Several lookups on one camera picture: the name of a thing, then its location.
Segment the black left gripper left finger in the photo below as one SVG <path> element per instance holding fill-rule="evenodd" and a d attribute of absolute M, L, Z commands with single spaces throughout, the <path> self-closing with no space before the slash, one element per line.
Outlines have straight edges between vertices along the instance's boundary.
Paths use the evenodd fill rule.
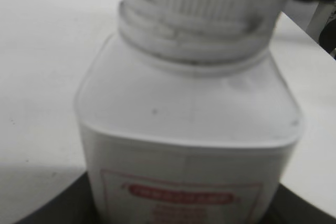
<path fill-rule="evenodd" d="M 11 223 L 98 223 L 84 167 L 10 168 Z"/>

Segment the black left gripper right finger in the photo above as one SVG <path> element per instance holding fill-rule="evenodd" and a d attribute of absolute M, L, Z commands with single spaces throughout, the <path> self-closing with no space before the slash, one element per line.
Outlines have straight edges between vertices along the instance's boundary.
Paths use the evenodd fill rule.
<path fill-rule="evenodd" d="M 272 219 L 273 223 L 335 223 L 335 217 L 306 202 L 282 184 L 272 202 Z"/>

